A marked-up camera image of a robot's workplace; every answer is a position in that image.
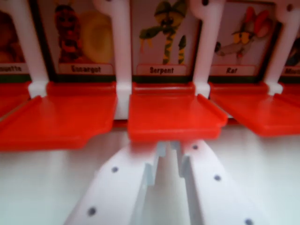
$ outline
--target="snake illustration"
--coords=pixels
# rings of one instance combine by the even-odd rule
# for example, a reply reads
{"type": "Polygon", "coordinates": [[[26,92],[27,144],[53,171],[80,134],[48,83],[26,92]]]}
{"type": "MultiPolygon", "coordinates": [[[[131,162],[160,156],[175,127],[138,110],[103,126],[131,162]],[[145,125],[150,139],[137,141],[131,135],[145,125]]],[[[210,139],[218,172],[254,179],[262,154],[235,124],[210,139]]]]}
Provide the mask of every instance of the snake illustration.
{"type": "MultiPolygon", "coordinates": [[[[186,12],[187,4],[185,0],[177,0],[172,6],[168,1],[160,2],[154,13],[154,17],[159,25],[150,27],[148,29],[143,29],[140,32],[139,38],[141,40],[141,52],[143,52],[144,40],[147,40],[149,46],[151,47],[151,39],[162,31],[162,33],[166,35],[163,64],[168,64],[170,62],[170,55],[176,31],[179,28],[182,20],[185,18],[186,12]]],[[[187,45],[186,42],[186,36],[183,35],[178,44],[178,64],[184,63],[184,49],[187,45]]]]}

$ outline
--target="yellow shell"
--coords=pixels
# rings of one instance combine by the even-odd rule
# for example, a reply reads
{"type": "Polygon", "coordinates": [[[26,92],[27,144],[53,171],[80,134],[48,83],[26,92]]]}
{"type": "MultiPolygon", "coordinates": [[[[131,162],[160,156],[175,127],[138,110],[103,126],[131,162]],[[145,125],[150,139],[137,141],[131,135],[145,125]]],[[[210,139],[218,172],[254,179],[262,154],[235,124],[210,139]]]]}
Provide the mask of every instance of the yellow shell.
{"type": "Polygon", "coordinates": [[[113,57],[111,20],[100,12],[80,16],[83,54],[95,63],[110,63],[113,57]]]}

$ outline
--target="character card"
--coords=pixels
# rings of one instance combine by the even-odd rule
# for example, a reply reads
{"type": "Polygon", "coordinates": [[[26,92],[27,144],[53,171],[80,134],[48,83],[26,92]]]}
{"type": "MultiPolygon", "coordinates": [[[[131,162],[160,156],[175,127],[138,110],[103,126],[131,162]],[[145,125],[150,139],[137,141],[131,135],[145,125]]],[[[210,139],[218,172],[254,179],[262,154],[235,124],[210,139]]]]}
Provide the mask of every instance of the character card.
{"type": "Polygon", "coordinates": [[[199,20],[186,0],[131,0],[133,75],[192,74],[199,20]]]}
{"type": "Polygon", "coordinates": [[[27,75],[30,80],[28,73],[13,19],[0,11],[0,75],[27,75]]]}
{"type": "Polygon", "coordinates": [[[111,20],[92,0],[37,0],[55,72],[115,75],[111,20]]]}
{"type": "Polygon", "coordinates": [[[286,60],[282,76],[300,76],[300,29],[286,60]]]}
{"type": "Polygon", "coordinates": [[[256,76],[275,27],[272,4],[227,2],[211,76],[256,76]]]}

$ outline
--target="name label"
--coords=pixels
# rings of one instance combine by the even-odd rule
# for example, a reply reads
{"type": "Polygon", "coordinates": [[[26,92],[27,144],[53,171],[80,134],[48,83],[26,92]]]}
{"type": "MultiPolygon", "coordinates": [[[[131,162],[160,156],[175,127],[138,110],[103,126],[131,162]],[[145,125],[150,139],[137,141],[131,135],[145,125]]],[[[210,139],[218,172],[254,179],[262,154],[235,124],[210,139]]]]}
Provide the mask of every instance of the name label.
{"type": "Polygon", "coordinates": [[[137,75],[153,75],[153,76],[179,76],[187,75],[187,67],[185,65],[142,65],[136,68],[137,75]]]}
{"type": "Polygon", "coordinates": [[[300,76],[300,67],[285,67],[282,76],[300,76]]]}
{"type": "Polygon", "coordinates": [[[28,74],[26,63],[0,63],[0,74],[28,74]]]}
{"type": "Polygon", "coordinates": [[[61,74],[114,75],[111,64],[60,63],[59,70],[61,74]]]}
{"type": "Polygon", "coordinates": [[[252,76],[255,75],[255,66],[211,66],[210,75],[212,76],[252,76]]]}

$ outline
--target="orange plastic flap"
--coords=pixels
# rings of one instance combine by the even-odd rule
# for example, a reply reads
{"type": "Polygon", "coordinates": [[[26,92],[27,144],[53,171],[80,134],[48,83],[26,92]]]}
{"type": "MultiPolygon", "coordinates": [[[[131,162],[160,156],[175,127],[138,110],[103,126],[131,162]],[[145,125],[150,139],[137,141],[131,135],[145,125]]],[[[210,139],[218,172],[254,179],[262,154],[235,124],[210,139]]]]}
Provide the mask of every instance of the orange plastic flap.
{"type": "Polygon", "coordinates": [[[227,122],[226,114],[203,96],[195,96],[193,84],[178,86],[134,85],[128,118],[132,141],[218,137],[227,122]]]}
{"type": "Polygon", "coordinates": [[[1,83],[0,84],[0,117],[26,102],[30,96],[26,83],[1,83]]]}
{"type": "Polygon", "coordinates": [[[76,149],[112,128],[115,84],[51,83],[47,91],[0,122],[0,150],[76,149]]]}
{"type": "Polygon", "coordinates": [[[300,134],[300,108],[268,95],[264,84],[210,84],[210,98],[261,136],[300,134]]]}
{"type": "Polygon", "coordinates": [[[276,96],[282,100],[300,107],[300,84],[281,84],[282,94],[276,96]]]}

